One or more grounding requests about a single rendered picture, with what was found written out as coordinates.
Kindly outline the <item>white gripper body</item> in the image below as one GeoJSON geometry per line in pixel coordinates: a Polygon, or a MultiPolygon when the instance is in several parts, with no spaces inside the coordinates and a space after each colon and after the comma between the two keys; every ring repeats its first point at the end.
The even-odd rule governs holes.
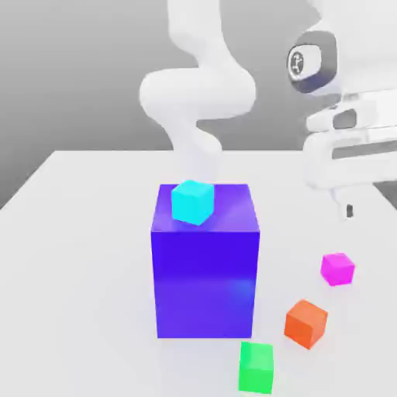
{"type": "Polygon", "coordinates": [[[305,141],[303,169],[306,183],[315,189],[333,190],[397,180],[397,151],[333,159],[337,147],[358,146],[389,140],[380,130],[335,129],[311,134],[305,141]]]}

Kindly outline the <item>small magenta cube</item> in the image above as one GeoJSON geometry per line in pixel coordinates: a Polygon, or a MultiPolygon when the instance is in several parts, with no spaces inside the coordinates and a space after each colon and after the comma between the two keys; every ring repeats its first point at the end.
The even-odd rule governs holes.
{"type": "Polygon", "coordinates": [[[330,286],[349,285],[353,281],[354,262],[344,253],[323,255],[320,274],[330,286]]]}

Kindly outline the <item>small orange cube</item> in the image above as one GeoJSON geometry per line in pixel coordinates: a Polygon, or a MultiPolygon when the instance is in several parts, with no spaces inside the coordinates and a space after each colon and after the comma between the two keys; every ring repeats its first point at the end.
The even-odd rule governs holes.
{"type": "Polygon", "coordinates": [[[287,312],[284,335],[310,350],[323,336],[328,312],[302,299],[287,312]]]}

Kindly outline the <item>small cyan cube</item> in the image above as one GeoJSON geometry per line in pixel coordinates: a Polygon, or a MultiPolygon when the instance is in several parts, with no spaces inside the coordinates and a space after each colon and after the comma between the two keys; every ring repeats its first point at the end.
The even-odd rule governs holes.
{"type": "Polygon", "coordinates": [[[214,212],[215,185],[187,180],[171,190],[172,218],[202,225],[214,212]]]}

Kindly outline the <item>small green cube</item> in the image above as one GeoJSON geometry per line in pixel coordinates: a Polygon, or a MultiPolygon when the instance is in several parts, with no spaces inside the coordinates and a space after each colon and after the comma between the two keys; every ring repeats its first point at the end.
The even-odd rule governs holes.
{"type": "Polygon", "coordinates": [[[274,382],[274,348],[272,344],[242,342],[238,389],[270,395],[274,382]]]}

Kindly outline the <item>large purple box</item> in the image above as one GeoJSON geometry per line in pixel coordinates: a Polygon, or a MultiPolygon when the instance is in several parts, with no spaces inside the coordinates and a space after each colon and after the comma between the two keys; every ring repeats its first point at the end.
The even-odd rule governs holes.
{"type": "Polygon", "coordinates": [[[158,337],[251,337],[261,232],[249,187],[216,185],[201,226],[172,219],[172,189],[159,187],[150,231],[158,337]]]}

